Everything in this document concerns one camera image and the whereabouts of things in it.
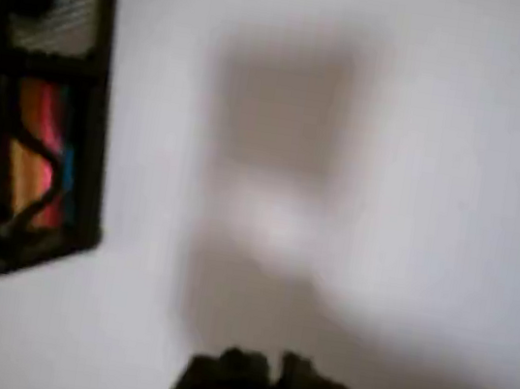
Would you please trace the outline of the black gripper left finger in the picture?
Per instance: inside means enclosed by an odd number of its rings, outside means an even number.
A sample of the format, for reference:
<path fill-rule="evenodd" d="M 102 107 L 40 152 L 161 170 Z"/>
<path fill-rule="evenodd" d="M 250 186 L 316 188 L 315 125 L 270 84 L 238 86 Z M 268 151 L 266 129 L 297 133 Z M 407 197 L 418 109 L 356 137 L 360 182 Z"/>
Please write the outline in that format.
<path fill-rule="evenodd" d="M 221 354 L 197 354 L 172 389 L 270 389 L 267 358 L 258 351 L 231 347 Z"/>

